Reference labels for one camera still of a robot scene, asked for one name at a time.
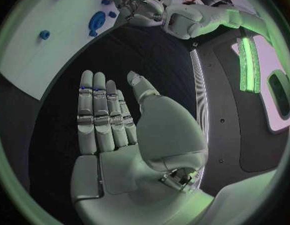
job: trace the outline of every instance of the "blue plastic part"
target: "blue plastic part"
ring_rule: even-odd
[[[101,4],[109,5],[110,4],[110,1],[109,0],[102,0],[101,1]]]
[[[109,14],[108,14],[108,16],[110,16],[111,18],[114,19],[114,18],[117,17],[117,14],[115,12],[113,12],[113,11],[110,11]]]
[[[50,32],[48,30],[43,30],[40,33],[40,37],[43,40],[47,40],[49,38],[49,36],[50,36]]]
[[[98,34],[96,30],[102,27],[104,23],[105,23],[105,13],[103,11],[99,11],[95,15],[93,15],[89,23],[90,29],[89,35],[92,37],[97,36]]]

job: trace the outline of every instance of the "green led strip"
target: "green led strip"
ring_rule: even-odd
[[[253,39],[238,39],[240,57],[240,90],[259,93],[260,71],[257,50]]]

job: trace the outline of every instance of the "robotic hand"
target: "robotic hand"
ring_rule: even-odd
[[[110,194],[134,191],[148,181],[176,190],[191,187],[196,177],[190,173],[199,171],[207,161],[207,143],[192,115],[135,72],[129,72],[127,80],[140,104],[137,126],[114,81],[105,82],[101,72],[93,75],[86,70],[82,74],[77,121],[80,152],[85,156],[74,167],[74,201],[88,191],[87,185],[81,188],[80,181],[97,177],[93,171],[82,175],[89,169],[83,165],[83,157],[98,158],[100,183]]]
[[[235,29],[245,27],[269,41],[264,20],[230,5],[186,5],[183,0],[115,0],[115,3],[129,23],[144,27],[159,25],[180,39],[195,38],[224,25]]]

